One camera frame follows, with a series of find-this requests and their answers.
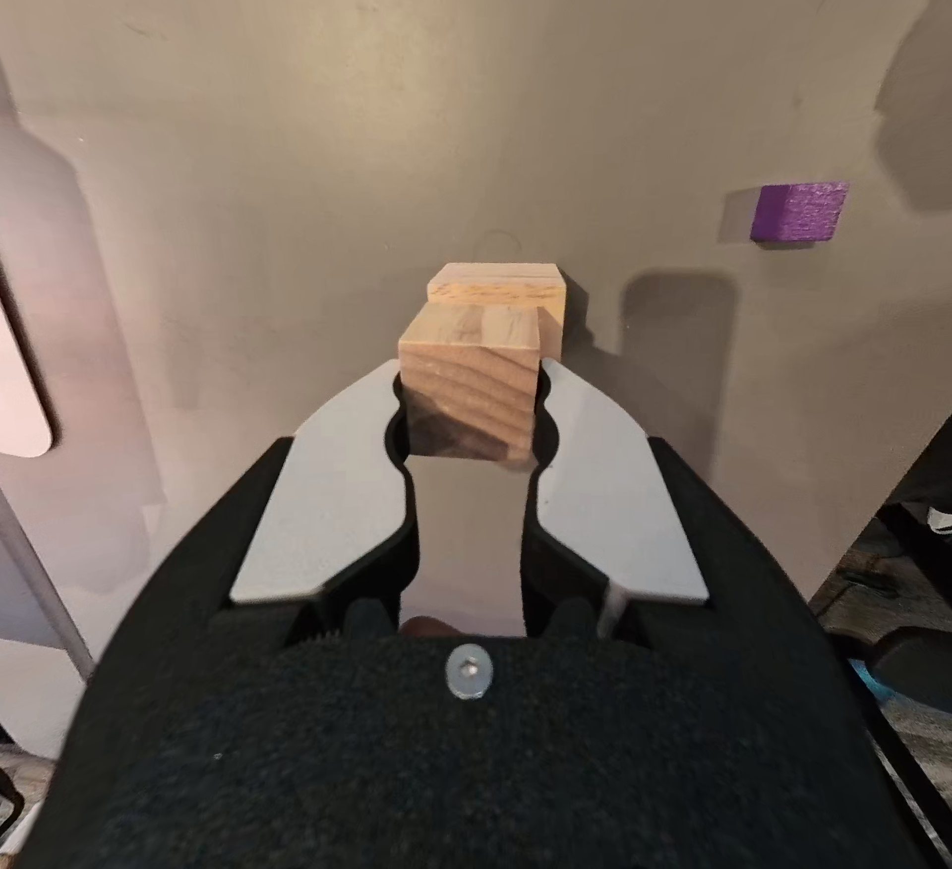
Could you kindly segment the large plain wooden cube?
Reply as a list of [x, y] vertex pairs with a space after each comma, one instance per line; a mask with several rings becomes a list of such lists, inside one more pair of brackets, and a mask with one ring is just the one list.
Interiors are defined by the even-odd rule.
[[567, 286], [555, 264], [451, 262], [426, 286], [430, 303], [515, 305], [537, 310], [541, 357], [561, 362]]

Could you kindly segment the purple wooden cube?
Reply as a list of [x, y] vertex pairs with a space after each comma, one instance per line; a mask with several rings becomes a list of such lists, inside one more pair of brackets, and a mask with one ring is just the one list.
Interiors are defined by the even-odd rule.
[[749, 239], [755, 244], [821, 244], [830, 241], [850, 191], [846, 181], [763, 185]]

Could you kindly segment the black object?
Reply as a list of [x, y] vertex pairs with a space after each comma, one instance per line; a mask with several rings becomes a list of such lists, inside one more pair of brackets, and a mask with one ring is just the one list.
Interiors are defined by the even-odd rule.
[[904, 626], [877, 641], [866, 657], [871, 676], [899, 695], [951, 713], [951, 632]]

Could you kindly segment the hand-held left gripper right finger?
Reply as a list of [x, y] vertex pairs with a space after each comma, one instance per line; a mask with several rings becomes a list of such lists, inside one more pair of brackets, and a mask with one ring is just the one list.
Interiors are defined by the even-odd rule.
[[523, 620], [539, 637], [580, 599], [600, 637], [633, 602], [700, 607], [709, 591], [649, 435], [622, 407], [543, 358], [521, 542]]

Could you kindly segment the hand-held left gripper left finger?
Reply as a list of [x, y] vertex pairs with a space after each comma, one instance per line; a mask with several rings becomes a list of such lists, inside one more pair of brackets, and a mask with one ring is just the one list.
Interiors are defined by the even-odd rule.
[[309, 601], [340, 621], [360, 599], [390, 619], [419, 569], [400, 365], [389, 360], [298, 428], [232, 584], [235, 605]]

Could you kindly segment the medium wooden cube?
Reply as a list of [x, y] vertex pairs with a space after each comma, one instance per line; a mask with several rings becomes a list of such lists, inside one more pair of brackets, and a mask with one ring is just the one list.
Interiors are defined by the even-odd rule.
[[398, 353], [411, 454], [530, 459], [541, 363], [534, 308], [428, 302]]

